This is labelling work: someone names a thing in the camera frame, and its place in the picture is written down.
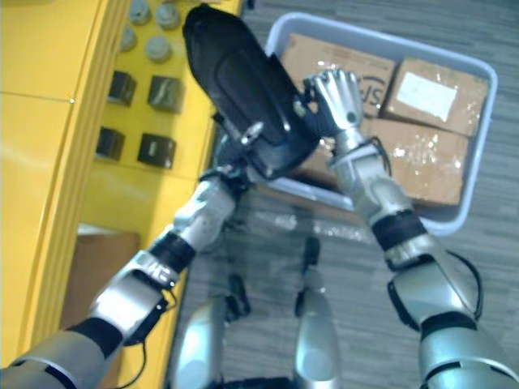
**cardboard box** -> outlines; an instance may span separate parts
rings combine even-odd
[[[290,177],[309,185],[338,191],[335,174],[328,169],[332,157],[333,139],[322,139],[314,153],[299,165]]]
[[[342,68],[362,76],[364,113],[372,117],[379,115],[395,67],[389,59],[298,34],[290,34],[281,62],[300,91],[306,77],[327,69]]]
[[[406,58],[396,74],[383,116],[471,136],[478,130],[487,91],[485,79]]]
[[[139,235],[118,233],[88,224],[79,227],[66,287],[60,328],[85,319],[94,297],[139,249]],[[121,355],[115,357],[99,388],[118,385]]]
[[[379,137],[392,176],[409,197],[428,205],[459,203],[468,146],[465,136],[383,119],[365,122],[365,131]]]

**silver metal arm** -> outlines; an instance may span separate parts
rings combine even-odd
[[[519,375],[477,322],[479,296],[471,277],[423,227],[403,190],[385,171],[380,152],[361,132],[356,76],[325,71],[306,81],[321,120],[336,141],[329,168],[355,211],[371,227],[396,272],[389,295],[402,321],[422,332],[420,370],[428,388],[517,388]]]
[[[9,389],[94,389],[124,345],[143,342],[179,273],[211,244],[235,208],[219,175],[202,181],[148,250],[138,252],[92,303],[82,323],[60,331],[2,370]]]

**black cable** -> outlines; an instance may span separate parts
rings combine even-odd
[[[384,170],[388,172],[388,175],[391,177],[391,162],[389,161],[388,153],[385,151],[382,142],[380,142],[380,139],[377,136],[372,136],[371,138],[367,139],[366,142],[359,144],[358,147],[366,146],[368,144],[372,144],[373,146],[375,146],[376,151],[379,152],[380,156],[382,157],[382,162],[384,163]]]
[[[127,387],[130,387],[134,383],[136,383],[137,380],[140,378],[140,376],[144,372],[144,368],[146,367],[146,362],[148,361],[148,354],[146,353],[146,342],[144,341],[142,343],[142,345],[143,345],[143,364],[141,365],[141,367],[140,367],[139,371],[137,372],[137,374],[135,375],[135,377],[132,378],[131,381],[129,381],[128,383],[125,383],[124,385],[122,385],[121,387],[111,387],[110,389],[125,389]]]
[[[481,314],[483,313],[483,282],[481,280],[481,276],[479,275],[479,271],[467,258],[462,257],[459,254],[456,254],[453,251],[447,250],[447,252],[455,258],[458,258],[462,261],[472,272],[474,278],[476,279],[476,284],[478,285],[478,302],[476,304],[476,311],[474,312],[474,318],[476,321],[481,318]]]

